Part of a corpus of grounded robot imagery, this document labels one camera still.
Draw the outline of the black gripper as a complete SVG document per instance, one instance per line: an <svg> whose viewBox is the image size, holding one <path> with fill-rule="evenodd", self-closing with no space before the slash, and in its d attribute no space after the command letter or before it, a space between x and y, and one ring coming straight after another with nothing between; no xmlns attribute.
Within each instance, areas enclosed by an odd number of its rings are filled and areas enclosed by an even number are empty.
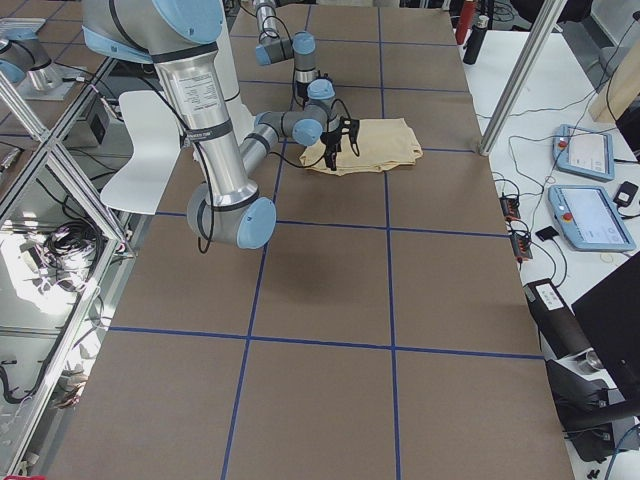
<svg viewBox="0 0 640 480"><path fill-rule="evenodd" d="M340 127L323 132L320 137L322 144L325 146L323 158L325 165L329 170L334 169L334 154L342 151L341 137L342 133Z"/></svg>
<svg viewBox="0 0 640 480"><path fill-rule="evenodd" d="M309 100L308 88L310 82L294 81L294 98L299 102L307 102Z"/></svg>

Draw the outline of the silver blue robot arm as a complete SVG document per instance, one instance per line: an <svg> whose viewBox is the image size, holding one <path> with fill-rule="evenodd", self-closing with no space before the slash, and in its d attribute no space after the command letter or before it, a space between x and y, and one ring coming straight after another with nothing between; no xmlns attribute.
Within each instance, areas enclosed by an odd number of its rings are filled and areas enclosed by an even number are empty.
<svg viewBox="0 0 640 480"><path fill-rule="evenodd" d="M316 62L314 36L305 31L291 34L277 9L292 1L253 1L258 27L258 44L255 48L259 65L267 66L293 60L292 97L299 106L309 100L308 87L319 77Z"/></svg>
<svg viewBox="0 0 640 480"><path fill-rule="evenodd" d="M281 140L304 146L322 142L334 167L343 121L334 111L332 81L316 69L314 37L280 37L278 1L254 4L262 65L291 59L293 81L305 103L299 111L264 112L243 140L229 110L239 88L220 1L85 1L86 45L96 53L151 64L167 103L194 146L205 176L188 205L188 222L202 239L258 249L276 225L276 207L261 196L250 174Z"/></svg>

